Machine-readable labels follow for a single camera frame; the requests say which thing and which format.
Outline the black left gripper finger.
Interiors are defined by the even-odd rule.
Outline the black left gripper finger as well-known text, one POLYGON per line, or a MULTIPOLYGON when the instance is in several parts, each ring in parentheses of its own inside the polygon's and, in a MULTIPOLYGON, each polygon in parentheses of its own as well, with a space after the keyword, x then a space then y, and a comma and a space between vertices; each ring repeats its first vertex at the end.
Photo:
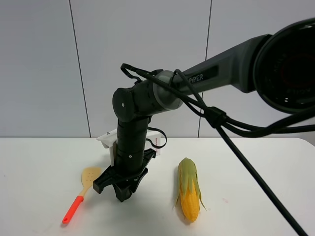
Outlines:
POLYGON ((131 197, 132 194, 136 192, 137 188, 138 188, 138 183, 131 183, 131 185, 128 188, 128 190, 129 190, 129 197, 131 197))

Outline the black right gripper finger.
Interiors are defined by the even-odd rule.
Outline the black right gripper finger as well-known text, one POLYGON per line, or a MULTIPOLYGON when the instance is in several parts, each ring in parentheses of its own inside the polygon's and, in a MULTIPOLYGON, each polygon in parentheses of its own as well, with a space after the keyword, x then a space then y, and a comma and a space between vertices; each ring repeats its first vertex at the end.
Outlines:
POLYGON ((130 198, 130 189, 129 189, 130 185, 114 184, 113 187, 115 190, 116 198, 120 202, 124 202, 125 200, 130 198))

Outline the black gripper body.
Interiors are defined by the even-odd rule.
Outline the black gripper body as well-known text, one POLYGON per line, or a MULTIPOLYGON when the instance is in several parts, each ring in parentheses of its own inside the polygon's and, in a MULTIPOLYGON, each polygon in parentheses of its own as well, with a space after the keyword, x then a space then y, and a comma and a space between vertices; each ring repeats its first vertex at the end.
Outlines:
POLYGON ((93 181, 93 189, 101 194, 106 186, 120 183, 140 183, 143 176, 148 172, 147 165, 152 158, 156 157, 153 149, 147 149, 143 154, 143 162, 140 170, 134 174, 120 174, 114 166, 109 166, 96 180, 93 181))

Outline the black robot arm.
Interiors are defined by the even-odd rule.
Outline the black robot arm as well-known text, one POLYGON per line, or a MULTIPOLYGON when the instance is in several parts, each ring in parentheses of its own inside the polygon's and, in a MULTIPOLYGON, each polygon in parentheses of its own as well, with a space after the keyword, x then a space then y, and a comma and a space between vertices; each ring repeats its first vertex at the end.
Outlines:
POLYGON ((214 128, 225 127, 247 138, 270 134, 312 132, 313 125, 300 122, 315 116, 315 21, 306 19, 277 33, 249 39, 186 71, 146 71, 122 64, 121 70, 135 80, 119 88, 112 98, 117 130, 105 136, 111 165, 93 182, 101 193, 113 186, 124 201, 136 191, 147 165, 156 156, 157 145, 145 150, 149 123, 155 114, 186 104, 214 128), (243 93, 258 92, 270 107, 288 117, 267 127, 229 118, 207 106, 200 93, 231 85, 243 93))

